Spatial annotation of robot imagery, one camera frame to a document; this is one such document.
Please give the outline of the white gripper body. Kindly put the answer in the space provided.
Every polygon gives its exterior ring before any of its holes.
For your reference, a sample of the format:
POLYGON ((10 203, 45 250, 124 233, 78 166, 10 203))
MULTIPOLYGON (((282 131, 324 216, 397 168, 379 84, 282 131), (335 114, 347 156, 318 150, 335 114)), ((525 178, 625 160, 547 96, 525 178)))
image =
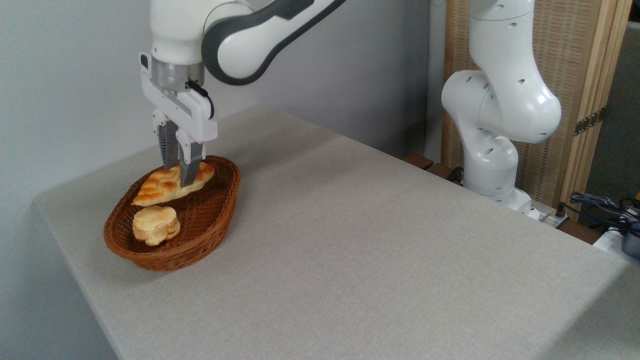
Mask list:
POLYGON ((202 87, 202 63, 165 63, 145 53, 139 55, 139 62, 142 93, 156 109, 195 142, 212 141, 218 136, 213 101, 202 87))

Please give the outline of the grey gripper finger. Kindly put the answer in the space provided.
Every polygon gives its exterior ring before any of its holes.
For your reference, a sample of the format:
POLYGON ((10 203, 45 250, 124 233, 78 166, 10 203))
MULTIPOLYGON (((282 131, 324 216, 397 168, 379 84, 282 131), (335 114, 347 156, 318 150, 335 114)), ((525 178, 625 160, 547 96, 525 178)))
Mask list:
POLYGON ((163 168, 170 170, 179 164, 179 142, 176 138, 178 125, 159 109, 153 110, 151 120, 153 132, 158 139, 163 168))
POLYGON ((177 130, 176 140, 178 142, 180 186, 183 188, 192 186, 200 171, 201 161, 205 158, 205 144, 194 141, 194 139, 182 129, 177 130))

